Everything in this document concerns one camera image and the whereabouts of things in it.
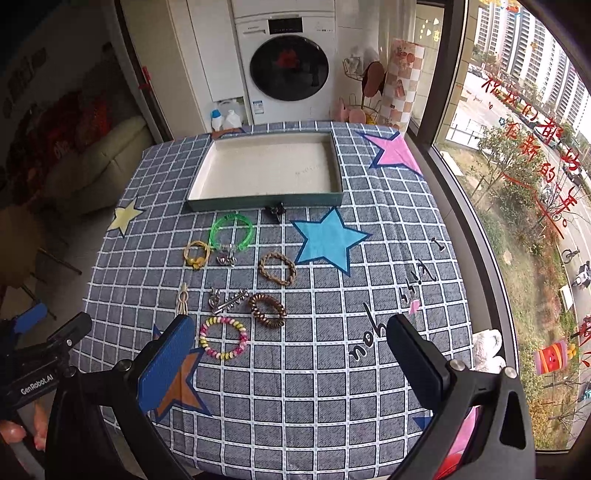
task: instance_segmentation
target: checkered wrapping paper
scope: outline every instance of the checkered wrapping paper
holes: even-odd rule
[[[400,132],[407,130],[424,56],[425,47],[397,38],[392,40],[379,124],[396,127]]]

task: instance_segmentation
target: washing machine control panel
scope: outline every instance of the washing machine control panel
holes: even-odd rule
[[[269,21],[269,35],[278,33],[302,33],[301,17],[273,18]]]

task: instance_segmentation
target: braided bracelet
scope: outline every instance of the braided bracelet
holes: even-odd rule
[[[287,280],[282,280],[280,278],[274,277],[271,275],[267,270],[265,270],[265,262],[270,258],[277,258],[282,260],[287,264],[287,267],[290,269],[290,276]],[[267,253],[264,257],[259,260],[259,273],[265,277],[267,280],[274,281],[279,285],[283,285],[284,287],[288,287],[296,280],[297,272],[296,272],[296,264],[293,263],[289,258],[285,255],[280,254],[279,252],[270,252]]]

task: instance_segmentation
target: pink star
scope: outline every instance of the pink star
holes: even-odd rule
[[[378,168],[401,166],[415,172],[420,177],[423,176],[417,161],[414,159],[413,154],[410,153],[408,145],[399,132],[396,132],[390,138],[376,137],[375,135],[363,134],[360,132],[358,133],[364,137],[364,139],[379,147],[379,152],[375,156],[370,167]]]
[[[420,300],[413,300],[410,303],[410,308],[408,309],[408,314],[412,315],[413,313],[417,313],[418,312],[418,308],[421,306],[421,301]]]

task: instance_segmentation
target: hand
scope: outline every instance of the hand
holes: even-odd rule
[[[33,416],[33,427],[35,428],[35,448],[45,451],[47,439],[47,415],[40,405],[35,403],[35,415]],[[0,421],[0,434],[6,443],[18,443],[26,437],[27,432],[23,427],[11,421]]]

